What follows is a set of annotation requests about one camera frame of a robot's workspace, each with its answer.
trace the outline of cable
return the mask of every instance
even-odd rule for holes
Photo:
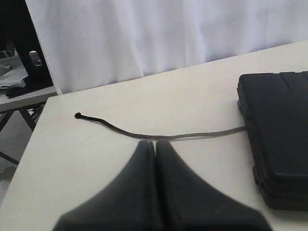
[[[230,135],[230,134],[234,134],[236,132],[246,130],[246,127],[243,126],[243,127],[232,128],[232,129],[224,130],[224,131],[197,132],[197,133],[181,134],[181,135],[175,135],[175,136],[156,136],[156,135],[144,135],[144,134],[131,133],[131,132],[125,131],[123,129],[120,129],[120,128],[108,123],[104,119],[85,116],[85,115],[82,115],[80,112],[75,114],[75,118],[98,122],[98,123],[101,123],[104,126],[108,127],[112,131],[115,131],[115,132],[120,133],[120,134],[125,135],[125,136],[129,136],[129,137],[136,138],[136,139],[142,139],[142,140],[170,140],[170,141],[173,140],[174,141],[174,140],[179,140],[179,139],[183,139],[183,138],[192,138],[192,137],[212,138],[212,137],[219,137],[219,136],[227,136],[227,135]]]

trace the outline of white curtain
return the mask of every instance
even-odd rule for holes
[[[308,0],[26,0],[58,93],[308,39]]]

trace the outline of black case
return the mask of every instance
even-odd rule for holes
[[[265,203],[308,210],[308,72],[242,75],[238,95]]]

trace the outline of black object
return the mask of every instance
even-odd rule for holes
[[[52,80],[36,35],[25,0],[1,1],[0,19],[6,33],[10,36],[18,55],[28,72],[24,88],[9,89],[8,97],[15,97],[31,91],[52,86]],[[29,52],[36,51],[41,64],[33,63]]]
[[[255,210],[199,178],[168,141],[140,141],[103,191],[63,215],[53,231],[269,231]]]
[[[223,195],[197,176],[168,141],[156,144],[156,172],[167,230],[270,230],[260,213]]]
[[[115,132],[122,134],[122,135],[125,135],[125,136],[129,136],[129,137],[136,138],[136,139],[150,139],[150,140],[164,139],[164,140],[174,141],[174,140],[180,140],[180,139],[184,139],[184,138],[194,138],[194,137],[213,138],[213,137],[219,137],[219,136],[227,136],[227,135],[234,134],[236,132],[246,130],[246,127],[238,127],[238,128],[231,128],[229,130],[224,130],[224,131],[197,132],[197,133],[180,134],[180,135],[174,135],[174,136],[144,135],[144,134],[136,134],[136,133],[132,133],[132,132],[129,132],[129,131],[125,131],[123,129],[120,129],[120,128],[108,123],[104,119],[85,116],[85,115],[82,115],[80,112],[77,112],[75,114],[75,118],[76,119],[85,119],[85,120],[101,123],[104,126],[106,126],[107,128],[111,129],[112,131],[115,131]]]
[[[160,231],[154,147],[139,142],[125,168],[103,191],[63,215],[54,231]]]
[[[238,94],[265,203],[308,210],[308,73],[242,75]]]

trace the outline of gray floor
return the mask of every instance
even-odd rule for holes
[[[31,137],[32,131],[19,112],[14,112],[4,129],[0,131],[0,151],[20,160]],[[0,204],[9,187],[15,167],[0,158]]]

